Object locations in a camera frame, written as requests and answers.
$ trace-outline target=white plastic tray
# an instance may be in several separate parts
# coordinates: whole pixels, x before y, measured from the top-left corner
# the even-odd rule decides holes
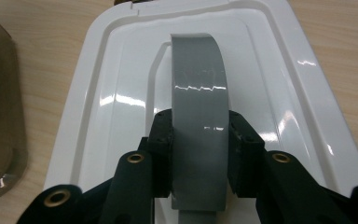
[[[171,108],[171,34],[194,33],[216,40],[230,109],[266,149],[292,153],[321,185],[349,196],[358,185],[358,150],[284,0],[161,0],[105,11],[80,54],[45,189],[70,183],[86,191],[113,176],[153,116]],[[170,200],[156,209],[157,223],[177,223]],[[258,222],[253,200],[228,197],[219,223],[236,220]]]

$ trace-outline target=gray curved strip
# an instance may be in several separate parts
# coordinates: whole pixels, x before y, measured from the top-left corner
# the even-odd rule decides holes
[[[228,96],[210,35],[172,35],[172,208],[226,208]]]

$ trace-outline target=brass insert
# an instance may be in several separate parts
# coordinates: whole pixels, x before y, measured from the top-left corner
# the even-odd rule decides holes
[[[282,153],[275,153],[272,155],[272,158],[278,162],[283,162],[283,163],[290,162],[290,158]]]
[[[143,161],[144,159],[145,157],[142,154],[138,154],[138,153],[132,154],[129,157],[127,157],[127,161],[130,163],[138,163]]]
[[[51,192],[49,196],[45,199],[44,204],[46,207],[57,207],[71,197],[71,191],[68,189],[57,189],[54,192]]]

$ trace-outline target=wood grain surface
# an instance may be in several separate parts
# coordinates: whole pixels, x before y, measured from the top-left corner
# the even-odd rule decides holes
[[[358,0],[290,0],[358,146]],[[112,0],[0,0],[16,43],[29,164],[0,198],[0,223],[17,219],[43,188],[77,58],[92,21]]]

